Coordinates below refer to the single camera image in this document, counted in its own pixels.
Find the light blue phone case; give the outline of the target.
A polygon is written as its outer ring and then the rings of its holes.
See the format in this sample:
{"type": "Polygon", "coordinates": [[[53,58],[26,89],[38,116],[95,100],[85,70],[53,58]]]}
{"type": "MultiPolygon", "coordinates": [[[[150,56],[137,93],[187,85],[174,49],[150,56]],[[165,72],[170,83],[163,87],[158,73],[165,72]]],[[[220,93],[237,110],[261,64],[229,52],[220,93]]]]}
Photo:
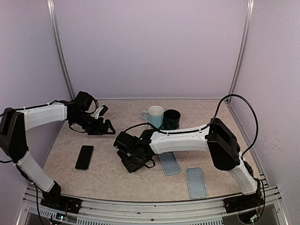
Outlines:
{"type": "Polygon", "coordinates": [[[200,167],[186,169],[189,197],[200,199],[207,197],[207,188],[203,171],[200,167]]]}
{"type": "Polygon", "coordinates": [[[181,167],[173,152],[159,154],[159,160],[166,176],[176,175],[181,172],[181,167]]]}

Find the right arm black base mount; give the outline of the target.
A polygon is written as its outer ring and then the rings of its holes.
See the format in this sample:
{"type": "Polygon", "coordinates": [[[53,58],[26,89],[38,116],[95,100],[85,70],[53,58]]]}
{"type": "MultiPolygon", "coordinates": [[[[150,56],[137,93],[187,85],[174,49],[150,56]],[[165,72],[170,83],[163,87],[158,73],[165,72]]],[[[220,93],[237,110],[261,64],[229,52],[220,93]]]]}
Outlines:
{"type": "Polygon", "coordinates": [[[262,206],[265,202],[262,194],[239,195],[223,200],[226,213],[239,212],[262,206]]]}

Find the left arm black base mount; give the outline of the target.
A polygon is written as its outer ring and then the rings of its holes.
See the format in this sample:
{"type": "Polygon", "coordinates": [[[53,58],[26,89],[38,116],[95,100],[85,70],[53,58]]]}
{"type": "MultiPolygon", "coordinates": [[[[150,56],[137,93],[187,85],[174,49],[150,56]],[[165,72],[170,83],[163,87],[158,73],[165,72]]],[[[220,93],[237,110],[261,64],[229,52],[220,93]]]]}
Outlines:
{"type": "Polygon", "coordinates": [[[50,197],[43,197],[41,205],[51,209],[64,211],[66,213],[78,214],[82,205],[82,200],[61,195],[58,200],[51,199],[50,197]]]}

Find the light blue ceramic mug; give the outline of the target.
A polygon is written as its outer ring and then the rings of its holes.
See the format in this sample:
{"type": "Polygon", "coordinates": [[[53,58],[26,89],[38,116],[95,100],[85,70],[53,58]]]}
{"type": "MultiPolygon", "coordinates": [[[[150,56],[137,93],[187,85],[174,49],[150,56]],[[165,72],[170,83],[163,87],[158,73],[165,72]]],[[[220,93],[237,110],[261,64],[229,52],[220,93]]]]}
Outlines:
{"type": "Polygon", "coordinates": [[[153,105],[148,110],[142,111],[142,117],[155,128],[163,123],[164,109],[161,106],[153,105]]]}

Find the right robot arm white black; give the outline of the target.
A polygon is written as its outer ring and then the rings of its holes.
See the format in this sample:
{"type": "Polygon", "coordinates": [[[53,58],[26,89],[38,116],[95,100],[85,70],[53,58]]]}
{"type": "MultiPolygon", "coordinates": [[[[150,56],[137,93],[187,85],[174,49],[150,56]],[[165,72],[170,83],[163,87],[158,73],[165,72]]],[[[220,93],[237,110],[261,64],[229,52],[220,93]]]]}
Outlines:
{"type": "Polygon", "coordinates": [[[129,173],[146,166],[155,155],[171,151],[209,152],[213,165],[228,172],[239,185],[242,207],[250,208],[262,197],[260,180],[244,159],[245,153],[240,150],[236,136],[219,118],[211,119],[207,125],[186,129],[161,130],[150,125],[140,136],[132,136],[124,130],[113,145],[129,173]]]}

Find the black phone near left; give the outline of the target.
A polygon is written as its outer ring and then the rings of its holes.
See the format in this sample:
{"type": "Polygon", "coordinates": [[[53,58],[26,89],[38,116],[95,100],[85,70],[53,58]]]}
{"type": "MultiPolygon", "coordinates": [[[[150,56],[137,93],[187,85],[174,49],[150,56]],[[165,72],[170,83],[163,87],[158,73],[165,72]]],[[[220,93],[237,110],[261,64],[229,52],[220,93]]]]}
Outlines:
{"type": "Polygon", "coordinates": [[[75,169],[87,171],[90,166],[90,161],[93,155],[94,146],[83,145],[80,149],[75,169]]]}

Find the aluminium frame post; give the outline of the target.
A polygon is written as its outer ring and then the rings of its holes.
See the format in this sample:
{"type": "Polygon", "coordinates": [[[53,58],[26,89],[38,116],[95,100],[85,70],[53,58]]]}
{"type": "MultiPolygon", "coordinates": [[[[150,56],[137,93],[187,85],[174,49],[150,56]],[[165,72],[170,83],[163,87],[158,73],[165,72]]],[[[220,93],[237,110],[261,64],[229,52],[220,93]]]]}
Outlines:
{"type": "Polygon", "coordinates": [[[245,16],[244,27],[243,27],[243,32],[242,32],[242,38],[241,38],[240,48],[239,48],[239,52],[238,52],[237,62],[236,62],[234,73],[233,73],[232,82],[231,82],[231,85],[229,88],[229,94],[235,93],[237,83],[239,80],[240,71],[242,68],[242,63],[243,63],[246,48],[247,48],[247,42],[248,42],[248,37],[249,37],[249,33],[250,33],[254,5],[255,5],[254,0],[247,1],[247,9],[246,9],[246,16],[245,16]]]}
{"type": "Polygon", "coordinates": [[[50,17],[50,21],[51,21],[52,32],[54,35],[54,41],[55,41],[55,45],[56,45],[56,49],[57,49],[60,67],[62,70],[63,79],[66,84],[66,88],[67,88],[69,97],[71,99],[74,99],[75,92],[74,92],[74,88],[73,88],[73,85],[72,85],[72,82],[71,82],[71,79],[70,79],[70,76],[68,73],[68,68],[67,68],[63,48],[62,48],[54,0],[48,0],[47,6],[48,6],[48,12],[49,12],[49,17],[50,17]]]}

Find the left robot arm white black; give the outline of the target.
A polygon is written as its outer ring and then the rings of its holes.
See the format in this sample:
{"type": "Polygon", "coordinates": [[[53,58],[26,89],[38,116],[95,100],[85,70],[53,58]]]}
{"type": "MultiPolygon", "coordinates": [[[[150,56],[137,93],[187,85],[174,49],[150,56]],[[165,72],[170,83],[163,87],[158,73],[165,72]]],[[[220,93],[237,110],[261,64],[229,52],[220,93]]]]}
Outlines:
{"type": "Polygon", "coordinates": [[[51,179],[34,159],[27,144],[27,133],[35,128],[55,122],[67,121],[69,126],[78,125],[88,135],[113,135],[116,133],[110,120],[103,115],[108,110],[100,106],[89,93],[80,91],[75,99],[54,100],[44,105],[6,108],[1,114],[0,148],[10,158],[17,170],[37,186],[53,207],[62,208],[66,199],[60,185],[51,179]]]}

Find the dark green ceramic mug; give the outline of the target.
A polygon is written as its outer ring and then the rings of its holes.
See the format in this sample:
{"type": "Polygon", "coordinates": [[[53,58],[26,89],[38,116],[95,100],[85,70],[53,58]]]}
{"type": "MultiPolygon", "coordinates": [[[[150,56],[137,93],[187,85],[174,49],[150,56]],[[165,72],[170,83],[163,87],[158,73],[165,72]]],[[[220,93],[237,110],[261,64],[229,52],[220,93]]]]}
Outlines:
{"type": "Polygon", "coordinates": [[[165,130],[176,130],[180,127],[180,117],[179,111],[174,109],[169,109],[164,112],[163,118],[163,128],[165,130]]]}

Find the right aluminium frame post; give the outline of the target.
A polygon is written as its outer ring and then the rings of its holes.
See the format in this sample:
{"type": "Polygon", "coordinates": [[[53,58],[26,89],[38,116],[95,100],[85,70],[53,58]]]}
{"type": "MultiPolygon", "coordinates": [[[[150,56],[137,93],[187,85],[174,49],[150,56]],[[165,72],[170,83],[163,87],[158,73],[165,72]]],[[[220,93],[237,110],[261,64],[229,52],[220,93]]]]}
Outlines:
{"type": "Polygon", "coordinates": [[[240,48],[239,48],[239,52],[238,52],[237,62],[236,62],[234,73],[233,73],[232,82],[231,82],[231,85],[229,88],[229,94],[235,93],[237,83],[239,80],[240,71],[242,68],[242,63],[243,63],[246,48],[247,48],[247,42],[248,42],[248,37],[249,37],[249,33],[250,33],[254,5],[255,5],[254,0],[247,1],[247,9],[246,9],[246,16],[245,16],[244,27],[243,27],[243,32],[242,32],[242,38],[241,38],[240,48]]]}

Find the left aluminium frame post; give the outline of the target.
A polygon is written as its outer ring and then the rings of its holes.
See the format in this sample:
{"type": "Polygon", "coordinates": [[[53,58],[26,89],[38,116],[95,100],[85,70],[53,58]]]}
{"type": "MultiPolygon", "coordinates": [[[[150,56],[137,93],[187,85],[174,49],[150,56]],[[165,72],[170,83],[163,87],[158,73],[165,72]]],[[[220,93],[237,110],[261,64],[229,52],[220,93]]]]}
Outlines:
{"type": "Polygon", "coordinates": [[[71,79],[70,79],[70,76],[68,73],[68,68],[67,68],[63,48],[62,48],[54,0],[48,0],[47,6],[48,6],[48,12],[49,12],[49,17],[50,17],[50,21],[51,21],[52,32],[54,35],[54,41],[55,41],[55,45],[56,45],[56,49],[57,49],[60,67],[62,70],[63,79],[66,84],[66,88],[67,88],[69,97],[71,99],[74,99],[75,92],[74,92],[74,88],[73,88],[73,85],[72,85],[72,82],[71,82],[71,79]]]}

